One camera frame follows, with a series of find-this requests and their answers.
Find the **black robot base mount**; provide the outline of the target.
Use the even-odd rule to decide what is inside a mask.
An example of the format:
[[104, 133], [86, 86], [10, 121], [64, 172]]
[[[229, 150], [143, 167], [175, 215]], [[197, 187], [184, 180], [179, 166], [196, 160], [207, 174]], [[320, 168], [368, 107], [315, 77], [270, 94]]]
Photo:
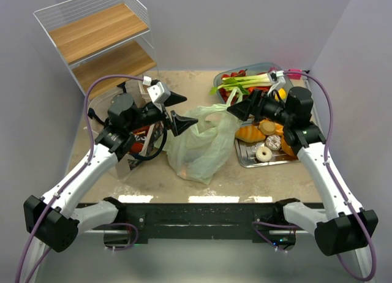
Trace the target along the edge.
[[113, 225], [98, 230], [107, 247], [157, 239], [250, 240], [289, 250], [298, 234], [275, 220], [272, 203], [126, 203]]

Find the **brown chip bag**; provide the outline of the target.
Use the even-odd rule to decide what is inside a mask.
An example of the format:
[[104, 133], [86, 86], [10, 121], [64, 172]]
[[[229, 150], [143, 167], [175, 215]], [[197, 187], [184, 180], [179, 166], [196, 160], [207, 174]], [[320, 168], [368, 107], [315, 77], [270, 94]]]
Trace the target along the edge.
[[130, 154], [140, 154], [143, 151], [145, 143], [149, 139], [149, 131], [152, 129], [152, 126], [145, 126], [133, 131], [135, 142], [129, 150]]

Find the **beige canvas tote bag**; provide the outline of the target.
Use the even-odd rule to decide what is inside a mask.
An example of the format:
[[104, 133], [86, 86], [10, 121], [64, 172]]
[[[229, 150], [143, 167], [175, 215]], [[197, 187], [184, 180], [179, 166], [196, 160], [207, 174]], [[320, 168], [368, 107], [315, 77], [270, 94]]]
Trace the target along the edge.
[[88, 117], [103, 126], [97, 133], [95, 143], [106, 146], [109, 152], [116, 155], [119, 162], [109, 169], [109, 173], [122, 180], [142, 163], [154, 159], [163, 151], [167, 141], [167, 130], [161, 122], [152, 124], [153, 129], [149, 131], [149, 139], [143, 151], [140, 154], [130, 154], [129, 150], [135, 142], [133, 131], [140, 129], [137, 127], [137, 121], [144, 105], [137, 105], [131, 91], [126, 87], [126, 82], [120, 83], [117, 87], [121, 90], [111, 98], [107, 118], [104, 121], [100, 119], [93, 106], [88, 108]]

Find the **green avocado print bag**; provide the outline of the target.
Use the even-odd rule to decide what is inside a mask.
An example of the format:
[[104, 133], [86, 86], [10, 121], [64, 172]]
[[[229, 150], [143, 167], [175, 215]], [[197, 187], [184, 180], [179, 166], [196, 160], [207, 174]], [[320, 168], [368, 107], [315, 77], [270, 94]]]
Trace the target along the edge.
[[186, 116], [197, 119], [198, 123], [181, 135], [168, 134], [164, 151], [178, 177], [202, 184], [211, 182], [213, 175], [230, 157], [235, 133], [241, 125], [227, 108], [232, 101], [239, 103], [242, 99], [242, 92], [235, 87], [226, 103], [189, 110]]

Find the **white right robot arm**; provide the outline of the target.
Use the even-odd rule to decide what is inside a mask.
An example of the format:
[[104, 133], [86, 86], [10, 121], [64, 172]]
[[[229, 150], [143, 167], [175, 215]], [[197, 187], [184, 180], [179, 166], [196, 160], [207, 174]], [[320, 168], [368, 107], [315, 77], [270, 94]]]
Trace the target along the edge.
[[283, 125], [285, 142], [312, 177], [325, 212], [289, 200], [281, 203], [282, 217], [312, 234], [321, 252], [331, 256], [368, 246], [378, 217], [353, 196], [338, 172], [326, 138], [311, 121], [313, 103], [310, 90], [293, 87], [284, 103], [253, 91], [246, 100], [227, 110], [242, 121], [252, 115]]

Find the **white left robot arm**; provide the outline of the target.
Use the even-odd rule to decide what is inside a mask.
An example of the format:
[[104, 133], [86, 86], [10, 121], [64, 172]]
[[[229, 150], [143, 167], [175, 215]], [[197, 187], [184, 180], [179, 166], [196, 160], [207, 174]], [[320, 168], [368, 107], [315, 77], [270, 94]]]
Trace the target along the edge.
[[26, 229], [55, 252], [66, 250], [77, 235], [116, 220], [122, 204], [114, 198], [102, 202], [95, 210], [98, 217], [78, 217], [75, 210], [81, 198], [96, 181], [124, 158], [135, 143], [134, 131], [161, 123], [164, 132], [175, 136], [197, 123], [197, 119], [180, 116], [167, 107], [187, 98], [173, 91], [159, 94], [138, 107], [129, 93], [112, 98], [104, 128], [92, 141], [92, 147], [77, 166], [54, 188], [40, 198], [30, 196], [23, 204]]

